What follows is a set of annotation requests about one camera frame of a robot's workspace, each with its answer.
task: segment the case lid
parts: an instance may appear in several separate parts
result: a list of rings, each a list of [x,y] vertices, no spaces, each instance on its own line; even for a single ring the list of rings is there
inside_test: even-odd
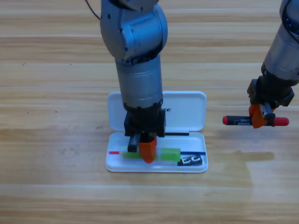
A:
[[[166,132],[199,131],[206,120],[206,95],[200,91],[164,91],[162,109],[166,110]],[[124,132],[124,109],[121,93],[108,96],[109,121],[112,129]]]

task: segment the green block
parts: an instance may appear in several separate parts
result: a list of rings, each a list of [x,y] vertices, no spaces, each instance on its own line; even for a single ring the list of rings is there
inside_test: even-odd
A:
[[[135,160],[142,160],[142,157],[139,153],[131,153],[131,152],[123,152],[122,157],[125,159],[135,159]]]
[[[161,160],[179,162],[181,160],[181,149],[162,148]]]

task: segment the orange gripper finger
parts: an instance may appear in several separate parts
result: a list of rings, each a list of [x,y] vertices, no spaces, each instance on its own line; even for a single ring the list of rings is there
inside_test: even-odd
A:
[[[139,154],[146,163],[152,163],[156,156],[157,138],[151,142],[139,142]]]
[[[259,105],[250,105],[249,116],[251,117],[252,126],[254,128],[260,128],[268,123],[268,121],[263,118]]]

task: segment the marker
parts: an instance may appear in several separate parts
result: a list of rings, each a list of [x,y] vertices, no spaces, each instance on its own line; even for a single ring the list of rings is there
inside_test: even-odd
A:
[[[224,125],[230,126],[252,126],[251,117],[247,116],[225,116],[222,119]],[[270,120],[265,126],[288,126],[290,123],[288,118],[275,118]]]

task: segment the cable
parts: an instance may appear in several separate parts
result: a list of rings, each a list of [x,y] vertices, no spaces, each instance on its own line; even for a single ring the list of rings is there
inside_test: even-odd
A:
[[[299,44],[299,40],[293,35],[293,33],[290,30],[291,28],[294,28],[296,26],[294,26],[294,24],[292,24],[292,21],[287,17],[287,14],[286,14],[286,10],[287,10],[287,7],[289,6],[290,2],[291,2],[291,0],[288,0],[287,4],[284,7],[281,17],[282,17],[283,25],[284,25],[286,31]]]
[[[95,17],[97,17],[99,20],[101,20],[101,18],[94,12],[93,8],[90,6],[88,0],[85,0],[85,2],[87,3],[89,9],[90,9],[91,12],[95,15]]]

